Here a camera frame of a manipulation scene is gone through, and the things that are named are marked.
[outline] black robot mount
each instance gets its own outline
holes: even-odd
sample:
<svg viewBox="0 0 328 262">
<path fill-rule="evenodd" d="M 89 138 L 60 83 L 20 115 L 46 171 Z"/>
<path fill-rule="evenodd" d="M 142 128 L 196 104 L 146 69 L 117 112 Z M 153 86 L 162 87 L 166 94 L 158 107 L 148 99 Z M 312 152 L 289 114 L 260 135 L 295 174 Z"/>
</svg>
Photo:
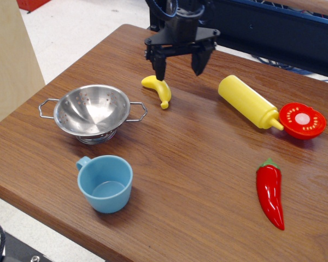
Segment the black robot mount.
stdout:
<svg viewBox="0 0 328 262">
<path fill-rule="evenodd" d="M 192 54 L 192 69 L 198 76 L 215 50 L 217 29 L 199 27 L 209 0 L 146 0 L 151 27 L 157 34 L 145 39 L 145 57 L 150 60 L 158 80 L 165 77 L 166 58 Z"/>
</svg>

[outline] green pepper stem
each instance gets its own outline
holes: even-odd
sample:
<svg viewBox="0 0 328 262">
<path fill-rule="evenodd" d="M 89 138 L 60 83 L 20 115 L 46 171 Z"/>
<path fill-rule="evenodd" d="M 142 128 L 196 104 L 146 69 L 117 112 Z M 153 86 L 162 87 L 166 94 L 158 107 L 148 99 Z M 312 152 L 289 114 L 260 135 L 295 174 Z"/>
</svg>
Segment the green pepper stem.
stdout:
<svg viewBox="0 0 328 262">
<path fill-rule="evenodd" d="M 277 168 L 277 169 L 280 170 L 279 166 L 278 166 L 274 161 L 272 161 L 271 158 L 268 158 L 265 162 L 263 162 L 261 165 L 259 165 L 258 169 L 259 169 L 259 168 L 262 168 L 262 167 L 264 167 L 264 166 L 267 166 L 267 165 L 272 165 L 272 166 L 274 166 L 275 168 Z"/>
</svg>

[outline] bottle nozzle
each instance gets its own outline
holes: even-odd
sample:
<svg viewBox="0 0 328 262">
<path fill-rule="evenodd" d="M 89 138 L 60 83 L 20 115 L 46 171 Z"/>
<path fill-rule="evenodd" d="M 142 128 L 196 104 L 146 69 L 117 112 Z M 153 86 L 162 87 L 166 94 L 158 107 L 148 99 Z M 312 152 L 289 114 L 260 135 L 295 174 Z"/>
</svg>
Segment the bottle nozzle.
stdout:
<svg viewBox="0 0 328 262">
<path fill-rule="evenodd" d="M 279 123 L 275 118 L 270 119 L 270 125 L 281 131 L 284 129 L 283 125 Z"/>
</svg>

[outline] yellow squeeze bottle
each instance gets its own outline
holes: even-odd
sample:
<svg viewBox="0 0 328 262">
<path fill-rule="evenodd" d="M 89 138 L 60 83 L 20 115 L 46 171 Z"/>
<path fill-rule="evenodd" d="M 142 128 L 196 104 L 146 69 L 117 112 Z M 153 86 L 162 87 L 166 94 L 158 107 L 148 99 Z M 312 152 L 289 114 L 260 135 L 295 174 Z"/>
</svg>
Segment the yellow squeeze bottle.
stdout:
<svg viewBox="0 0 328 262">
<path fill-rule="evenodd" d="M 218 92 L 257 127 L 284 129 L 278 122 L 277 108 L 238 77 L 230 75 L 224 78 L 219 84 Z"/>
</svg>

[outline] yellow banana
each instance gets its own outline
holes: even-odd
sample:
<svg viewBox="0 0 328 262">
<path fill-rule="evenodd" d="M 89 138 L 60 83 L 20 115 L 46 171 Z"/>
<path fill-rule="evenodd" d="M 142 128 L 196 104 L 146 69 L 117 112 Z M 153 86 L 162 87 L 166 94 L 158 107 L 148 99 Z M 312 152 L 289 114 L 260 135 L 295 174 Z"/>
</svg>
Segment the yellow banana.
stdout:
<svg viewBox="0 0 328 262">
<path fill-rule="evenodd" d="M 161 103 L 162 109 L 167 109 L 169 107 L 169 101 L 171 99 L 171 90 L 166 82 L 160 81 L 155 75 L 150 75 L 141 81 L 141 84 L 146 88 L 151 88 L 157 91 Z"/>
</svg>

